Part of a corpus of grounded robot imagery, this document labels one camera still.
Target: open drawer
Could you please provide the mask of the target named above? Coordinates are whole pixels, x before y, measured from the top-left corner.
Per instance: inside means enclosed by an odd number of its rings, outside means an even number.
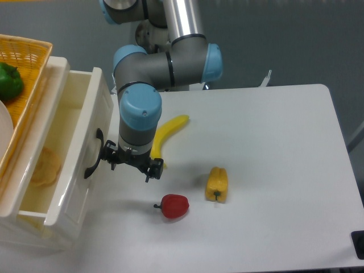
[[[42,141],[34,153],[36,160],[29,158],[25,171],[16,171],[15,165],[8,175],[9,180],[15,179],[13,184],[19,184],[15,193],[4,195],[11,196],[11,200],[0,209],[0,241],[18,238],[22,243],[64,249],[80,233],[96,175],[95,172],[84,179],[84,172],[95,163],[100,150],[97,128],[105,135],[109,131],[113,103],[99,68],[93,72],[66,73],[50,126],[45,135],[38,136],[38,142],[39,138]],[[54,86],[49,81],[45,88]],[[44,119],[41,109],[47,106],[40,102],[38,107],[33,122]],[[34,137],[39,132],[31,128],[28,134]],[[61,170],[55,183],[36,187],[29,181],[43,147],[58,156]]]

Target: black handle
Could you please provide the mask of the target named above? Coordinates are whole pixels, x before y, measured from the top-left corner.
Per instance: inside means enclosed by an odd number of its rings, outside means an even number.
[[[89,178],[93,174],[93,172],[96,170],[96,168],[97,168],[98,164],[100,163],[100,160],[103,156],[103,153],[104,153],[104,134],[102,133],[100,128],[97,128],[97,130],[96,130],[96,138],[101,140],[100,151],[98,152],[98,156],[97,156],[97,160],[96,160],[95,164],[92,167],[89,167],[86,169],[85,175],[84,175],[85,179]]]

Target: yellow bell pepper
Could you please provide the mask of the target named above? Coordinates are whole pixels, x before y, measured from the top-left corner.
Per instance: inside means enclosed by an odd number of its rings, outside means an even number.
[[[225,202],[228,195],[228,174],[226,169],[213,167],[207,181],[205,196],[208,200]]]

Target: black object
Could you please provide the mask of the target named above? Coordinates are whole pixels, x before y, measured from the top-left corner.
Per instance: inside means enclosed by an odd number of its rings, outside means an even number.
[[[179,41],[182,41],[182,40],[184,40],[184,39],[191,38],[191,37],[201,37],[201,38],[206,39],[205,35],[203,35],[203,34],[199,34],[199,33],[192,33],[192,34],[187,34],[187,35],[184,35],[184,36],[178,37],[177,39],[175,39],[174,41],[172,41],[171,46],[173,47],[173,45],[174,45],[175,43],[178,43]]]
[[[358,258],[364,260],[364,230],[353,231],[351,233],[351,238]]]
[[[150,178],[160,179],[164,163],[162,158],[151,159],[149,157],[150,151],[143,155],[132,155],[131,149],[124,151],[120,147],[117,148],[116,144],[111,140],[107,140],[104,145],[104,134],[100,128],[96,130],[96,138],[101,141],[100,151],[95,164],[85,170],[85,179],[93,174],[101,159],[106,160],[111,164],[111,170],[114,170],[117,164],[122,163],[137,168],[141,173],[147,176],[146,182],[148,182]]]
[[[173,71],[171,54],[168,51],[166,52],[166,57],[167,57],[168,69],[169,69],[169,78],[171,79],[171,87],[175,87],[175,73]]]
[[[104,150],[104,134],[102,133],[100,128],[97,128],[97,130],[96,130],[96,138],[101,140],[100,151],[98,152],[98,156],[97,156],[95,164],[92,167],[89,167],[89,168],[86,169],[85,175],[84,175],[85,179],[90,177],[91,174],[93,174],[93,172],[96,170],[96,168],[97,168],[97,166],[100,163],[100,160],[102,158],[102,152]]]

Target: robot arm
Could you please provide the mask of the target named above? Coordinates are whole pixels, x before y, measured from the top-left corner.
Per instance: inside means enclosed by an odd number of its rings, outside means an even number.
[[[157,90],[217,80],[222,57],[208,44],[201,28],[196,0],[100,0],[106,20],[124,23],[148,19],[160,33],[168,26],[168,50],[148,54],[139,45],[121,47],[114,55],[114,79],[120,110],[118,147],[107,143],[104,160],[126,163],[149,178],[160,178],[163,160],[150,158],[162,114]]]

